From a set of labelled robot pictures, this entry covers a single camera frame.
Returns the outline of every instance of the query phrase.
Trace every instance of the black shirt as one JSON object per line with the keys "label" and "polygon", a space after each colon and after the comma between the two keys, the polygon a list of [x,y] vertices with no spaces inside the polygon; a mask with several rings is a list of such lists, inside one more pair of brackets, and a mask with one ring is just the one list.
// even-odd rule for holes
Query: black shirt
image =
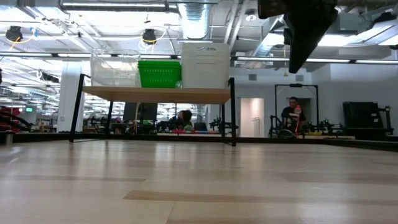
{"label": "black shirt", "polygon": [[[282,112],[282,118],[288,118],[288,119],[292,119],[294,121],[297,121],[297,117],[298,114],[294,113],[294,109],[291,107],[286,107],[283,112]],[[304,115],[304,111],[301,112],[300,114],[300,121],[305,121],[305,115]]]}

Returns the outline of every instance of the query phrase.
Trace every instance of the green basket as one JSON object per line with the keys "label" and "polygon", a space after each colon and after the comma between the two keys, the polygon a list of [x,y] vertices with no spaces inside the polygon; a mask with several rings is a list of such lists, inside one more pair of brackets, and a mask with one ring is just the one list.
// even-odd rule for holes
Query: green basket
{"label": "green basket", "polygon": [[180,62],[138,61],[141,87],[175,88],[181,80]]}

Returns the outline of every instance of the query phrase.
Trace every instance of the table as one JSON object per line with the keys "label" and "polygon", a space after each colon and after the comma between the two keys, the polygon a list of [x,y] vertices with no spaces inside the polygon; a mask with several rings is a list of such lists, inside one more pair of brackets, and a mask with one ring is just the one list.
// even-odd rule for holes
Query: table
{"label": "table", "polygon": [[114,101],[124,101],[131,103],[196,103],[196,104],[216,104],[221,105],[221,140],[226,142],[225,135],[225,103],[231,100],[231,143],[236,146],[236,112],[235,112],[235,80],[228,80],[229,89],[211,88],[134,88],[134,87],[114,87],[114,86],[83,86],[87,75],[81,74],[76,95],[75,110],[73,112],[72,128],[70,130],[69,141],[75,139],[76,122],[80,105],[81,93],[98,96],[109,100],[108,120],[105,127],[105,134],[109,135],[109,126]]}

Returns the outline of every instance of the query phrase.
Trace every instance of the white storage container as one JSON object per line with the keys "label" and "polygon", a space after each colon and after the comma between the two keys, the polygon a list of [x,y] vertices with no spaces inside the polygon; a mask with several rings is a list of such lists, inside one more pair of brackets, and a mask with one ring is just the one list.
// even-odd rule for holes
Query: white storage container
{"label": "white storage container", "polygon": [[140,53],[135,50],[93,50],[90,58],[91,85],[140,87],[139,59]]}
{"label": "white storage container", "polygon": [[227,88],[229,58],[228,44],[183,44],[182,88]]}

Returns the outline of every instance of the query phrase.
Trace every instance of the wooden floor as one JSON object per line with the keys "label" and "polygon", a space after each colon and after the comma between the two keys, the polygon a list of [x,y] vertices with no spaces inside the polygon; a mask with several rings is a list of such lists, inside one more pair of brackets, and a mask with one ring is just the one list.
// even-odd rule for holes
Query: wooden floor
{"label": "wooden floor", "polygon": [[0,147],[4,224],[396,224],[398,154],[66,141]]}

